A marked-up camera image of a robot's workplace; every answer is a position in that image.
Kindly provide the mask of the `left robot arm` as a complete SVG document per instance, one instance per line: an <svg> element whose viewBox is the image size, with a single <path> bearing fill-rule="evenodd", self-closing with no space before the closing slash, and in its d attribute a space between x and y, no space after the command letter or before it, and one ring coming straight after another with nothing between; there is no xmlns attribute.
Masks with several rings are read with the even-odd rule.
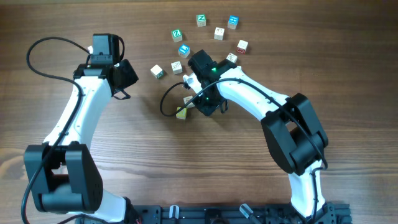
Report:
<svg viewBox="0 0 398 224"><path fill-rule="evenodd" d="M78 66L71 97L56 127L42 144L25 150L28 191L38 211L105 223L130 220L130 200L103 188L90 145L110 99L137 80L128 60Z"/></svg>

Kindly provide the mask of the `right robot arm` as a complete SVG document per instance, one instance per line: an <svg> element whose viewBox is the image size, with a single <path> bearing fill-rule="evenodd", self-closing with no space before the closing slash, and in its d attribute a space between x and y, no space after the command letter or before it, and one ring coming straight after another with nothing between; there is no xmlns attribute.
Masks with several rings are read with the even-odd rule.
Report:
<svg viewBox="0 0 398 224"><path fill-rule="evenodd" d="M289 175L292 206L315 222L325 204L319 173L328 166L324 156L328 138L309 99L301 93L293 97L276 93L229 60L191 58L188 66L201 85L198 107L231 100L260 121L271 157Z"/></svg>

